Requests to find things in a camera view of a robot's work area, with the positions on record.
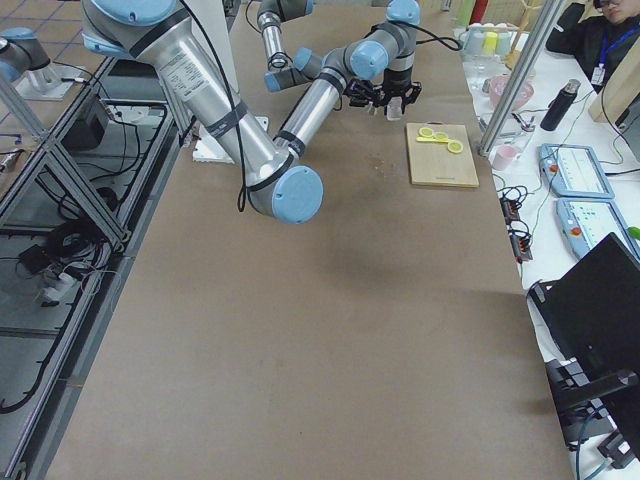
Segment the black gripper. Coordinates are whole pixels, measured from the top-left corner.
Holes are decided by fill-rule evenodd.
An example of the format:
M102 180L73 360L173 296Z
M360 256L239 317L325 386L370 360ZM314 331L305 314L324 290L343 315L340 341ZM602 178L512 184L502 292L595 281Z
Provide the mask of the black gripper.
M381 86L367 80L352 79L344 90L344 95L349 99L351 107L371 109L375 108L375 105L370 98L379 98L381 91Z
M387 118L395 117L394 97L402 98L402 112L416 102L421 93L421 83L412 82L412 70L385 69L382 82L381 106Z

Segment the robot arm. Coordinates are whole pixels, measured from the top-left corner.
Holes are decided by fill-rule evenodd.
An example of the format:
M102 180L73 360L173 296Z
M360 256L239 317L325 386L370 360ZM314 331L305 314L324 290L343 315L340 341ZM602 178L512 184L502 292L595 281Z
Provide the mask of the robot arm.
M323 57L309 49L291 57L286 53L282 24L306 16L311 1L264 1L256 16L267 57L264 80L271 92L306 84L307 90L295 107L299 114L330 112L344 95L360 106L375 108L385 104L384 88L372 81L389 66L392 50L380 29L362 40L330 51Z
M264 1L256 29L270 63L271 91L307 87L275 137L269 136L230 86L218 45L198 42L200 23L184 1L84 1L85 47L154 68L170 92L190 110L242 171L238 205L251 205L284 223L309 221L323 199L320 176L301 164L308 143L344 96L374 108L401 108L420 93L411 73L421 8L392 1L384 22L362 39L318 57L305 49L289 59L281 25L313 11L310 1Z

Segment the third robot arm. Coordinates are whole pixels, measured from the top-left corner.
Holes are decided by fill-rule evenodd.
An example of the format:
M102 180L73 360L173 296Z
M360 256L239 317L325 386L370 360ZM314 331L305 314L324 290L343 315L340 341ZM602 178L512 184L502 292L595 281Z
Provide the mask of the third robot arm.
M173 56L167 64L134 51L138 46L151 54L159 48L156 41L166 42L168 39L164 35L171 29L166 22L149 25L110 23L108 26L112 29L112 40L107 38L107 29L99 27L94 30L95 35L89 43L97 45L98 51L107 56L123 53L140 61L148 60L157 68L159 77L169 83L169 91L191 108L196 117L202 119L214 113L227 113L243 105L238 94L230 89L224 69L204 58L196 58L203 54L198 46L184 59ZM381 36L375 34L369 39L336 49L323 58L309 49L301 49L291 67L278 67L274 72L268 72L265 80L271 89L278 91L286 87L284 80L276 78L280 73L286 79L311 81L322 77L329 68L345 78L371 80L388 68L390 61L390 51ZM46 69L50 63L48 54L31 30L14 28L1 33L1 74L7 81L15 81L26 71Z

